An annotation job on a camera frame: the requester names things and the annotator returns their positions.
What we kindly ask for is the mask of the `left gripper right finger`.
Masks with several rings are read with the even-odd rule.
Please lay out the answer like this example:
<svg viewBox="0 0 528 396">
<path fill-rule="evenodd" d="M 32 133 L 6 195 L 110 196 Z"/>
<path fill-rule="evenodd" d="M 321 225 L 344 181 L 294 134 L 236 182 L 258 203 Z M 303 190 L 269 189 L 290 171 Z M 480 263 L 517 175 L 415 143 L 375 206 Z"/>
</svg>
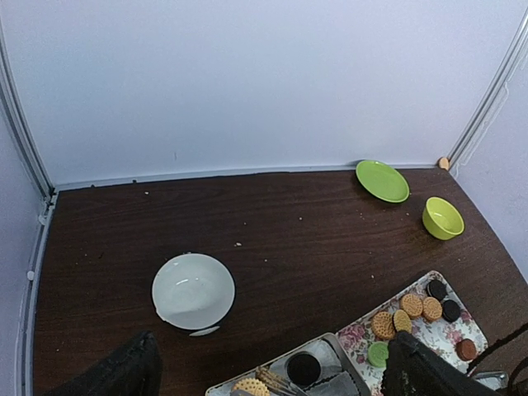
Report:
<svg viewBox="0 0 528 396">
<path fill-rule="evenodd" d="M 496 395 L 444 361 L 408 332 L 389 342 L 383 373 L 383 395 Z"/>
</svg>

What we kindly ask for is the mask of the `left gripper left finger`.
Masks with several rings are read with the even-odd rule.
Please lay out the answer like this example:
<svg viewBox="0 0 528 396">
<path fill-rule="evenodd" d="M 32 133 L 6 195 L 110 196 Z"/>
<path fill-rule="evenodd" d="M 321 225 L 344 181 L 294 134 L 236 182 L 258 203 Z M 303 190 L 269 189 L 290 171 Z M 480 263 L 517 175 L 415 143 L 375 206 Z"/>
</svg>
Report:
<svg viewBox="0 0 528 396">
<path fill-rule="evenodd" d="M 153 333 L 143 331 L 48 395 L 158 395 L 162 359 Z"/>
</svg>

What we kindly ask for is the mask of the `floral rectangular tray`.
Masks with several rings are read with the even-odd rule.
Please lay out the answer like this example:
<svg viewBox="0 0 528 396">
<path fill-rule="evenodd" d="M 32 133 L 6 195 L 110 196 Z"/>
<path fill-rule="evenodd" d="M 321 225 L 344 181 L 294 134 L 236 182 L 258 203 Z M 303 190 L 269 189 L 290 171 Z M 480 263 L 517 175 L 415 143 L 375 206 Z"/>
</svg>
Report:
<svg viewBox="0 0 528 396">
<path fill-rule="evenodd" d="M 468 338 L 474 342 L 479 352 L 488 347 L 488 340 L 483 331 L 465 308 L 449 282 L 440 272 L 429 271 L 391 299 L 386 300 L 337 332 L 339 342 L 348 357 L 351 358 L 353 366 L 365 381 L 372 395 L 381 394 L 383 378 L 383 370 L 371 365 L 367 358 L 368 347 L 378 340 L 371 328 L 372 318 L 378 312 L 386 311 L 393 314 L 400 309 L 400 300 L 407 294 L 416 295 L 420 299 L 426 298 L 426 287 L 430 281 L 434 280 L 440 281 L 446 286 L 447 298 L 455 301 L 460 307 L 460 317 L 453 323 L 449 323 L 443 318 L 432 323 L 423 317 L 416 318 L 412 321 L 413 336 L 462 373 L 467 370 L 469 363 L 459 358 L 455 349 L 456 344 Z"/>
</svg>

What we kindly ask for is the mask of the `beige cookie tin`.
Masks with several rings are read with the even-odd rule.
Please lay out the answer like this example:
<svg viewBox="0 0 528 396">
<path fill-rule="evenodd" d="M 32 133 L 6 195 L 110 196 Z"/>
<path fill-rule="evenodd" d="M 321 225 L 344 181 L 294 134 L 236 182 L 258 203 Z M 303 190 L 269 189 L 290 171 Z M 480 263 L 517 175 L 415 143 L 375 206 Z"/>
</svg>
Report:
<svg viewBox="0 0 528 396">
<path fill-rule="evenodd" d="M 337 336 L 325 333 L 263 365 L 308 395 L 370 395 Z"/>
</svg>

